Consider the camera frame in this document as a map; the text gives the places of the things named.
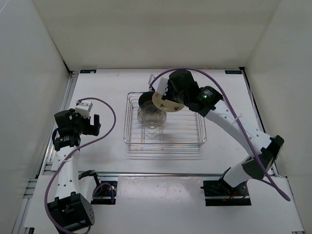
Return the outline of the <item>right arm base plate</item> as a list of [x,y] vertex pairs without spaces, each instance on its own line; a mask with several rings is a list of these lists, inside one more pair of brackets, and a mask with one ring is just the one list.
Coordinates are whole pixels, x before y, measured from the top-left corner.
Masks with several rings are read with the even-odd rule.
[[200,187],[204,191],[205,205],[221,206],[251,206],[247,182],[232,188],[221,180],[205,180]]

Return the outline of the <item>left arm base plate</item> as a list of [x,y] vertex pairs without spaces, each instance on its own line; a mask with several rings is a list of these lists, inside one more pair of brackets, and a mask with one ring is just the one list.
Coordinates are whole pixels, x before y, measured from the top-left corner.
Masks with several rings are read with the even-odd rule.
[[91,200],[92,205],[115,205],[117,199],[117,177],[106,177]]

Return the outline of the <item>clear glass plate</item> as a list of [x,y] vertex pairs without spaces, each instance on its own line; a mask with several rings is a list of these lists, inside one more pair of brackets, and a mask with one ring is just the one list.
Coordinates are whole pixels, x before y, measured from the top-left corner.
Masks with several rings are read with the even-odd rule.
[[138,109],[138,120],[163,121],[167,117],[166,113],[154,106],[152,102],[146,102]]
[[148,128],[158,128],[166,121],[167,115],[165,111],[155,106],[148,105],[139,108],[137,119],[141,125]]

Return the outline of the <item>beige ceramic plate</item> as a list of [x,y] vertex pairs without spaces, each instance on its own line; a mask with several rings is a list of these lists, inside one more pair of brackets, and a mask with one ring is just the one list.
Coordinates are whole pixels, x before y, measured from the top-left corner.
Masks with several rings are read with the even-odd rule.
[[154,94],[152,95],[152,102],[154,106],[162,111],[178,112],[178,111],[181,111],[185,107],[184,104],[170,101],[167,99],[163,100],[162,97],[163,95],[158,92],[154,92]]

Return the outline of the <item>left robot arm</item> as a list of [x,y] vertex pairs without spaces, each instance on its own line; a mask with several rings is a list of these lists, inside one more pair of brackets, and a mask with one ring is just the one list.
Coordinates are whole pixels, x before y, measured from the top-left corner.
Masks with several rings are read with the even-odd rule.
[[78,172],[81,135],[98,136],[101,124],[99,115],[94,123],[86,111],[75,109],[54,115],[57,129],[53,134],[53,145],[57,157],[57,189],[54,201],[47,203],[48,214],[60,234],[90,228],[95,223],[91,205],[93,195],[102,190],[102,183],[94,170]]

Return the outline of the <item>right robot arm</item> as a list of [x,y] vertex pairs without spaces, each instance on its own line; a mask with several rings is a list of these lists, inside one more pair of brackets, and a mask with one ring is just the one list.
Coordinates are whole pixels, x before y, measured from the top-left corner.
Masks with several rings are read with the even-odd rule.
[[168,78],[161,78],[156,90],[164,100],[183,104],[215,123],[247,152],[243,161],[227,169],[218,180],[218,188],[223,194],[230,195],[248,180],[262,180],[268,174],[284,139],[279,135],[270,136],[239,117],[221,89],[199,87],[189,70],[179,69]]

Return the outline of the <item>black round plate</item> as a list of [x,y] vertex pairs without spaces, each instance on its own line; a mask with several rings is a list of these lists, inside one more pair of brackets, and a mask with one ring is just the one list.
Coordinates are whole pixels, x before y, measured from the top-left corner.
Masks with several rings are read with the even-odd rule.
[[154,91],[148,91],[143,93],[138,99],[139,107],[141,107],[146,102],[152,101],[154,93],[155,93]]

